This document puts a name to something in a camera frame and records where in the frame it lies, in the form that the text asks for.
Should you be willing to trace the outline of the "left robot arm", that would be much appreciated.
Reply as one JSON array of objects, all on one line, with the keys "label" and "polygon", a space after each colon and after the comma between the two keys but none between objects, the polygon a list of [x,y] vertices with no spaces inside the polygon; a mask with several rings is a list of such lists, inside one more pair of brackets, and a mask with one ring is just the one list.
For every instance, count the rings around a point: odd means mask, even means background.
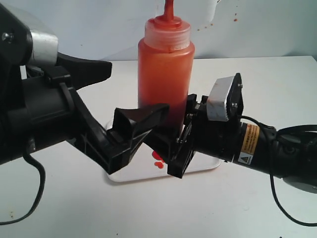
[{"label": "left robot arm", "polygon": [[127,166],[169,106],[116,109],[106,130],[78,90],[110,78],[108,61],[79,59],[58,51],[58,39],[28,13],[0,6],[0,162],[63,141],[108,174]]}]

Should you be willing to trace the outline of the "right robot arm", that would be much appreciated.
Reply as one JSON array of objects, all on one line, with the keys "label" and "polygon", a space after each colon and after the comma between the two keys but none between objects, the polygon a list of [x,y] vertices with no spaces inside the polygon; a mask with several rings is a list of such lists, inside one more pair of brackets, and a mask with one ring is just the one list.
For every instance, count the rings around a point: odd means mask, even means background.
[{"label": "right robot arm", "polygon": [[187,99],[182,134],[157,128],[146,139],[167,163],[169,175],[183,177],[195,153],[231,162],[282,179],[297,189],[317,191],[317,127],[299,125],[277,130],[244,116],[243,100],[234,101],[228,121],[208,118],[208,98]]}]

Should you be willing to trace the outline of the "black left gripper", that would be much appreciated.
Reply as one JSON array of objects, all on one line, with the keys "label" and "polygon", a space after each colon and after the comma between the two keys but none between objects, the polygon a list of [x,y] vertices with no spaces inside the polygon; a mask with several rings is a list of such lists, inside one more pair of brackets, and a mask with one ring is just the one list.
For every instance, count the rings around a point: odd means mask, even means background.
[{"label": "black left gripper", "polygon": [[28,64],[32,37],[0,7],[0,162],[5,164],[71,137],[77,119],[71,91],[106,81],[112,63],[58,53],[55,65]]}]

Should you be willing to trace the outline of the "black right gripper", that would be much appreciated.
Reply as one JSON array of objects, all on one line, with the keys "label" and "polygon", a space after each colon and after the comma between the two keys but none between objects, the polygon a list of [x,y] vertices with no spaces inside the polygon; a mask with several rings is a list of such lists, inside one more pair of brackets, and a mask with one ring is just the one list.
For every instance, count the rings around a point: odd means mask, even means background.
[{"label": "black right gripper", "polygon": [[167,174],[183,178],[194,154],[203,153],[224,161],[233,161],[242,146],[244,125],[241,122],[244,104],[238,96],[238,107],[229,121],[211,121],[207,118],[207,96],[197,102],[197,95],[187,97],[183,129],[156,127],[146,137],[145,143],[165,161]]}]

